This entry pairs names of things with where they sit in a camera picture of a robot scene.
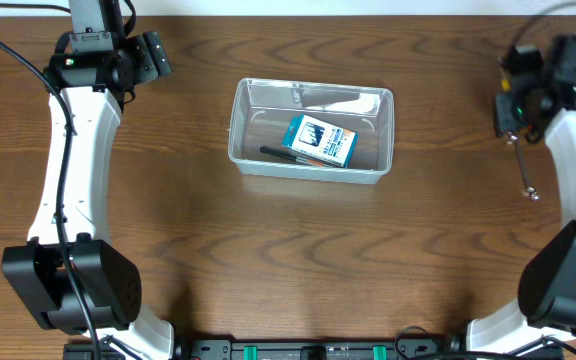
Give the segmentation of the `black yellow screwdriver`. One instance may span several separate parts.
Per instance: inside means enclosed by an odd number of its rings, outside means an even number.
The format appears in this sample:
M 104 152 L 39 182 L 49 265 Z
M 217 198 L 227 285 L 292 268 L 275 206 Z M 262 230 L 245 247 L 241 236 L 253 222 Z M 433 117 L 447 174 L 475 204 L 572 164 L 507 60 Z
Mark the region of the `black yellow screwdriver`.
M 502 90 L 504 92 L 510 92 L 512 89 L 511 82 L 507 76 L 507 73 L 503 69 L 500 70 L 500 80 L 501 80 Z

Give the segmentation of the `silver wrench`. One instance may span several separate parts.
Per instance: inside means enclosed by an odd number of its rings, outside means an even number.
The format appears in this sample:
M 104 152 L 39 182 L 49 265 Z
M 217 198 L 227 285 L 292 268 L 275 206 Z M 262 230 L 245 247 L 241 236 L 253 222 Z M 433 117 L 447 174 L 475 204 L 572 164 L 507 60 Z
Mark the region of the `silver wrench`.
M 540 196 L 533 186 L 525 162 L 524 152 L 521 146 L 521 142 L 519 136 L 514 132 L 507 132 L 506 133 L 507 141 L 509 144 L 512 144 L 515 151 L 516 160 L 519 167 L 520 176 L 523 183 L 523 193 L 524 195 L 530 199 L 531 201 L 537 201 L 540 199 Z

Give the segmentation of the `clear plastic container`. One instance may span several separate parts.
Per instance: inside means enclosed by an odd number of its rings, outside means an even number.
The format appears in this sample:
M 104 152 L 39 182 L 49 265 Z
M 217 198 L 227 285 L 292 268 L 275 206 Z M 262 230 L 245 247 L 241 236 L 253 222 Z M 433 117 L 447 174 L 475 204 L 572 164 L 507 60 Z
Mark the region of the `clear plastic container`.
M 359 134 L 347 168 L 260 152 L 268 146 L 302 155 L 282 146 L 291 120 L 301 114 Z M 391 170 L 394 142 L 394 97 L 388 89 L 254 78 L 237 86 L 228 156 L 243 174 L 372 185 Z

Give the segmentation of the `blue white cardboard box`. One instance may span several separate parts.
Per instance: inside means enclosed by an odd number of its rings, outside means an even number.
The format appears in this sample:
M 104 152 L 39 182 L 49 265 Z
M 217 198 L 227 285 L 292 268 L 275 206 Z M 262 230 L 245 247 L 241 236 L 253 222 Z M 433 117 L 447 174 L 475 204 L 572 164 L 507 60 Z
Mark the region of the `blue white cardboard box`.
M 282 146 L 330 165 L 347 168 L 359 134 L 301 114 L 291 120 Z

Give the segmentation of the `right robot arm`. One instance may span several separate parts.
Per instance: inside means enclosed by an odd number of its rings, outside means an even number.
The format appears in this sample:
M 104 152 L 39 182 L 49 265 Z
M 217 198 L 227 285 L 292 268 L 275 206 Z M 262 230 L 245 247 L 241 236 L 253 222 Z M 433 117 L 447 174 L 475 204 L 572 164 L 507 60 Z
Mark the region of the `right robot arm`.
M 525 267 L 517 297 L 470 321 L 447 351 L 463 359 L 561 359 L 576 340 L 576 35 L 555 37 L 548 55 L 514 44 L 501 67 L 495 133 L 516 148 L 545 143 L 562 228 Z

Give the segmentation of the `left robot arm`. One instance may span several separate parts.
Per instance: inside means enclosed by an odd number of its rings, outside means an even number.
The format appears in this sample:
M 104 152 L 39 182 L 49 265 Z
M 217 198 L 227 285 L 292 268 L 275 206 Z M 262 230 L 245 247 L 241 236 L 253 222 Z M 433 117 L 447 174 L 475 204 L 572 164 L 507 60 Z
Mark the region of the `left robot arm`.
M 51 141 L 41 203 L 23 246 L 2 271 L 36 323 L 103 344 L 128 359 L 170 359 L 173 326 L 142 301 L 134 263 L 109 236 L 112 144 L 138 84 L 171 72 L 160 37 L 135 34 L 117 1 L 73 1 L 73 28 L 40 73 L 49 92 Z

